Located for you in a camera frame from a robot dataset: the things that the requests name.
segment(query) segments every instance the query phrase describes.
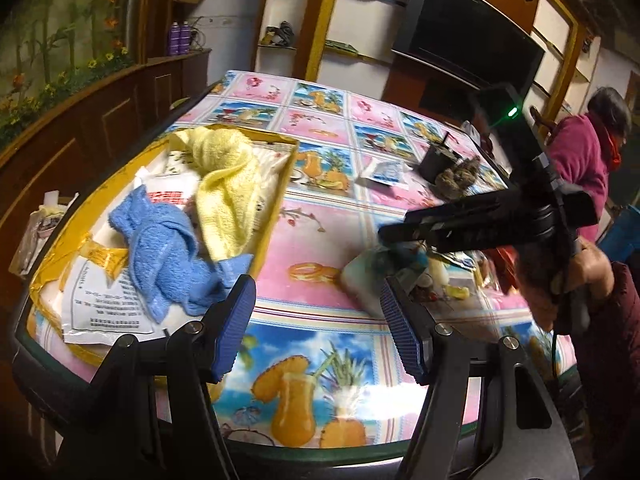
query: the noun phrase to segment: wall mural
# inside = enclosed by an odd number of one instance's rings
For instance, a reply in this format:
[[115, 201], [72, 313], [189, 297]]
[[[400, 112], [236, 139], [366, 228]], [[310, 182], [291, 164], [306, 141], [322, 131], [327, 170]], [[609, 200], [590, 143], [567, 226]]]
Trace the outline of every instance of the wall mural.
[[18, 0], [0, 25], [0, 150], [46, 110], [132, 65], [129, 0]]

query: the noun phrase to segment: red scarf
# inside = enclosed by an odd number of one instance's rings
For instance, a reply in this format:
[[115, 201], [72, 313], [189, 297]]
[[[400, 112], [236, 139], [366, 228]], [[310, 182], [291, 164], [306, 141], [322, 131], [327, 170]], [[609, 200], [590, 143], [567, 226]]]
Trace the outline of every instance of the red scarf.
[[591, 121], [591, 124], [593, 124], [593, 129], [596, 130], [596, 134], [598, 135], [602, 149], [602, 159], [607, 165], [609, 173], [616, 171], [622, 163], [622, 157], [620, 157], [616, 141], [596, 114], [587, 112], [587, 117]]

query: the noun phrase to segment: television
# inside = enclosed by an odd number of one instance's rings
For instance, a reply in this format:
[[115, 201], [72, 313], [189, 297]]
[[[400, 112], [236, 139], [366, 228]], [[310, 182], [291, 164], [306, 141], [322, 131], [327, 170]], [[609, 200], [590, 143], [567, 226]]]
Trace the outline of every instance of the television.
[[409, 0], [393, 52], [473, 88], [511, 83], [524, 98], [544, 51], [484, 0]]

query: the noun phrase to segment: blue gripper pad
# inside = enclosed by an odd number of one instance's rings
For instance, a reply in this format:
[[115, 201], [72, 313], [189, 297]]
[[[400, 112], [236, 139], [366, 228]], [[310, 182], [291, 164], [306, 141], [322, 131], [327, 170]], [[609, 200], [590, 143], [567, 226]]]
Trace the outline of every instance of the blue gripper pad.
[[254, 280], [250, 276], [243, 274], [236, 281], [224, 303], [230, 309], [230, 313], [226, 316], [220, 336], [215, 342], [214, 358], [211, 364], [211, 373], [215, 383], [219, 383], [222, 380], [222, 376], [230, 372], [234, 366], [242, 336], [254, 311]]
[[385, 314], [394, 344], [400, 355], [404, 370], [418, 384], [426, 384], [427, 370], [422, 357], [422, 343], [416, 337], [407, 318], [402, 313], [400, 303], [393, 290], [385, 280], [380, 294], [380, 306]]

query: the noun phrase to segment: orange juice glass print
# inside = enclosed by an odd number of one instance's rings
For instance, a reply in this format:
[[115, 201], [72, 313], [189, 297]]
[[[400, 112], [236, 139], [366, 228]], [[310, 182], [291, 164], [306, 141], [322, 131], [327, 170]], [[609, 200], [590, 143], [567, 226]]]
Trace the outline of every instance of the orange juice glass print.
[[331, 354], [313, 374], [286, 372], [280, 381], [280, 399], [271, 419], [271, 434], [285, 447], [301, 447], [316, 434], [314, 393], [318, 379], [331, 365]]

